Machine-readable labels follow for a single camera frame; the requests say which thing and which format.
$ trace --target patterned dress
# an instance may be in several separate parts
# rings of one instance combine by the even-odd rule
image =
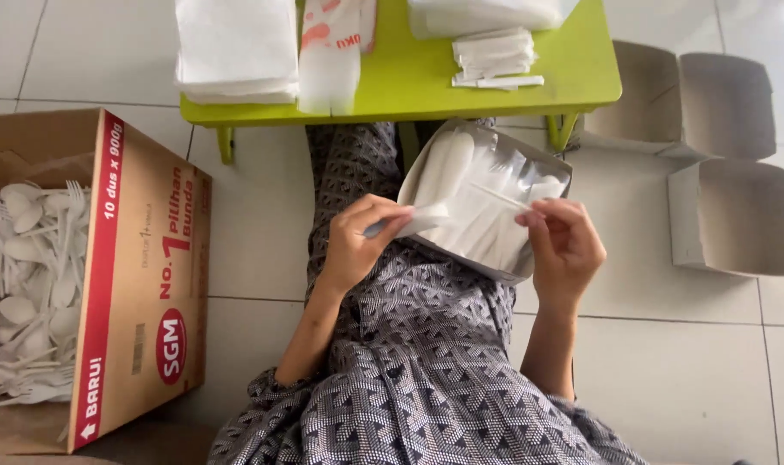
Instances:
[[[316,210],[308,289],[332,217],[366,193],[396,198],[391,123],[308,127]],[[515,290],[416,242],[392,242],[345,298],[327,364],[280,386],[248,386],[211,464],[644,463],[507,360]]]

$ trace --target sgm logo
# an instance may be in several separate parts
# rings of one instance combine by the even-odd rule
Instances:
[[[180,379],[186,346],[183,315],[177,309],[168,309],[156,331],[156,369],[163,383],[171,385]]]

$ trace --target table leg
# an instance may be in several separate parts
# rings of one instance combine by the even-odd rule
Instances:
[[[548,138],[550,145],[556,153],[561,153],[567,147],[567,141],[570,140],[570,135],[573,133],[573,127],[576,126],[576,119],[579,117],[578,113],[568,113],[564,115],[562,128],[559,129],[556,117],[552,115],[547,116],[548,121]]]
[[[217,144],[220,148],[220,159],[223,164],[234,164],[234,128],[218,127]]]

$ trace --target green table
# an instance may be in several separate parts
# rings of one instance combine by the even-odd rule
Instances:
[[[375,50],[362,57],[355,113],[330,117],[299,112],[296,105],[198,105],[185,98],[186,121],[214,127],[223,163],[233,162],[233,128],[359,121],[417,121],[548,115],[550,140],[564,149],[578,113],[619,99],[622,84],[601,0],[582,0],[555,31],[534,32],[539,59],[531,74],[544,85],[506,92],[451,87],[459,71],[451,39],[416,40],[405,0],[379,0]],[[556,115],[563,115],[561,128]]]

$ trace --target barcode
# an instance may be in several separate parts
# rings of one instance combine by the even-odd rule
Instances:
[[[137,332],[134,335],[134,360],[131,365],[131,375],[138,375],[142,371],[142,348],[145,346],[145,324],[137,325]]]

